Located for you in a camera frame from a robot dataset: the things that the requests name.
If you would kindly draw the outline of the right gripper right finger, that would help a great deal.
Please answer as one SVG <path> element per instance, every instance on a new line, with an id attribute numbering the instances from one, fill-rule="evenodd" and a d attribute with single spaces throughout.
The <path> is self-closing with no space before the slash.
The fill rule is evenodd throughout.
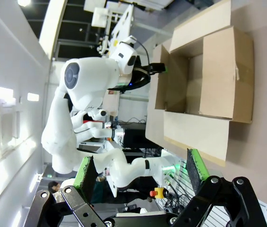
<path id="1" fill-rule="evenodd" d="M 224 207 L 229 227 L 267 226 L 248 178 L 239 176 L 227 181 L 211 175 L 197 149 L 187 150 L 186 170 L 195 195 L 172 226 L 200 227 L 214 206 Z"/>

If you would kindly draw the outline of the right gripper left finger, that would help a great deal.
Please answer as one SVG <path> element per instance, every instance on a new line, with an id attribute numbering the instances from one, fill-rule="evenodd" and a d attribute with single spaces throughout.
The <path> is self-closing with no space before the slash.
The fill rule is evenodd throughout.
<path id="1" fill-rule="evenodd" d="M 97 176 L 93 157 L 84 158 L 73 183 L 55 193 L 40 190 L 35 194 L 26 225 L 58 227 L 65 216 L 73 215 L 82 227 L 113 227 L 113 220 L 102 220 L 91 206 Z"/>

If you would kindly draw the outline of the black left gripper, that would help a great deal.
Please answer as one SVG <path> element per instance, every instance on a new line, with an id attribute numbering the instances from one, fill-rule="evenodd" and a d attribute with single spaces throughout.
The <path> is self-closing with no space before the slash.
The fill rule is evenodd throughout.
<path id="1" fill-rule="evenodd" d="M 151 76 L 157 73 L 168 73 L 168 68 L 165 67 L 164 63 L 151 63 L 146 66 L 138 66 L 137 71 Z"/>

